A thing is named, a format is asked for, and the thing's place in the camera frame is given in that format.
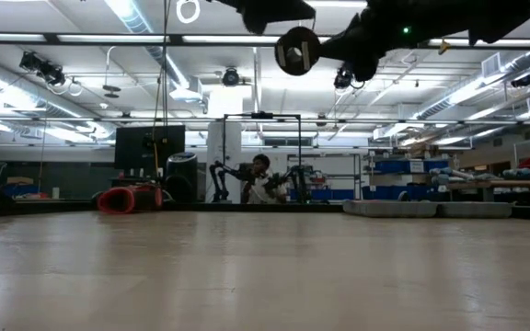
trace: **wall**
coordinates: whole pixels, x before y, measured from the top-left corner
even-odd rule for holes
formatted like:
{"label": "wall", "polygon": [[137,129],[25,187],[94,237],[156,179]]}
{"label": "wall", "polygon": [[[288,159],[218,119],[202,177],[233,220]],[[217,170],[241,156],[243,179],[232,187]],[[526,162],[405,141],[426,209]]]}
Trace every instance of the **wall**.
{"label": "wall", "polygon": [[[530,127],[524,128],[516,134],[505,134],[502,136],[502,146],[494,147],[493,138],[488,138],[476,145],[475,150],[465,151],[459,156],[461,167],[483,166],[501,162],[511,162],[511,167],[517,167],[514,161],[514,145],[524,142],[524,131],[530,130]],[[530,144],[521,144],[517,146],[519,160],[530,156]]]}

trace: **ceiling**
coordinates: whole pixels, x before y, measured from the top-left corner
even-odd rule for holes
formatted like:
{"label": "ceiling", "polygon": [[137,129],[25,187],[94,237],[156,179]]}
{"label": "ceiling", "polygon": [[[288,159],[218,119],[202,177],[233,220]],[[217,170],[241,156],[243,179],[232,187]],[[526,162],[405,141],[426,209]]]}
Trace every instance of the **ceiling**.
{"label": "ceiling", "polygon": [[[189,34],[246,34],[241,16],[234,9],[218,2],[200,1],[201,14],[190,23],[183,24],[177,18],[177,1],[171,2],[168,33]],[[141,12],[155,32],[163,27],[163,3],[156,0],[137,0]],[[345,29],[358,11],[352,7],[319,6],[316,31],[318,34],[334,34]],[[183,14],[190,16],[192,6],[183,6]],[[283,34],[296,22],[272,24],[266,33]],[[0,0],[0,31],[15,32],[86,32],[126,33],[117,16],[101,0],[48,0],[2,1]],[[507,38],[530,38],[530,20]],[[0,45],[0,66],[26,79],[44,86],[33,74],[26,74],[18,67],[23,51],[35,51],[39,56],[63,66],[65,74],[81,82],[84,92],[73,97],[62,97],[90,109],[99,116],[120,116],[130,111],[134,117],[153,117],[156,113],[156,79],[159,65],[142,47],[118,47],[111,51],[107,81],[122,88],[120,98],[109,99],[101,87],[106,81],[106,54],[108,47],[93,46],[21,46]],[[185,75],[196,76],[209,93],[219,87],[217,72],[226,67],[236,67],[242,77],[252,84],[255,81],[253,49],[249,47],[172,47],[168,53]],[[415,107],[481,70],[482,61],[496,51],[451,50],[443,55],[430,50],[395,50],[381,60],[375,78],[365,88],[354,90],[339,97],[333,87],[333,79],[340,63],[321,60],[315,68],[302,77],[292,77],[279,69],[271,48],[259,49],[262,98],[259,110],[276,113],[299,113],[314,118],[326,113],[330,118],[394,119],[401,118],[401,107]],[[512,56],[504,52],[502,58]],[[251,86],[236,87],[243,90],[244,110],[253,111]],[[502,86],[494,86],[487,93],[466,100],[463,106],[482,110],[504,100]],[[201,117],[202,108],[196,104],[168,101],[170,116]],[[205,124],[188,125],[190,130],[205,130]],[[345,131],[368,131],[374,124],[350,125]],[[295,126],[273,127],[264,130],[294,131]],[[316,130],[315,125],[305,130]]]}

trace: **computer monitor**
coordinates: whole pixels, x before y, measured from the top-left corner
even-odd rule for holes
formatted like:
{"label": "computer monitor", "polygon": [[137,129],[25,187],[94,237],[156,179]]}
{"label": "computer monitor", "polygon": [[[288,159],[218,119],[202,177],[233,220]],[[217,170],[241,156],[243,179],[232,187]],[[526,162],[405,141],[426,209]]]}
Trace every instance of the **computer monitor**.
{"label": "computer monitor", "polygon": [[185,126],[118,128],[114,167],[155,169],[155,145],[158,166],[165,167],[171,155],[185,152]]}

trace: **floor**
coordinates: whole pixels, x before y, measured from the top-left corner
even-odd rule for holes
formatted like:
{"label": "floor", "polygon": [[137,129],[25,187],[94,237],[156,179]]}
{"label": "floor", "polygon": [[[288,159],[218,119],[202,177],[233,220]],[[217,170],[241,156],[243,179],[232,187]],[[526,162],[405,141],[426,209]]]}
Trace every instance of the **floor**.
{"label": "floor", "polygon": [[0,330],[530,330],[530,221],[0,218]]}

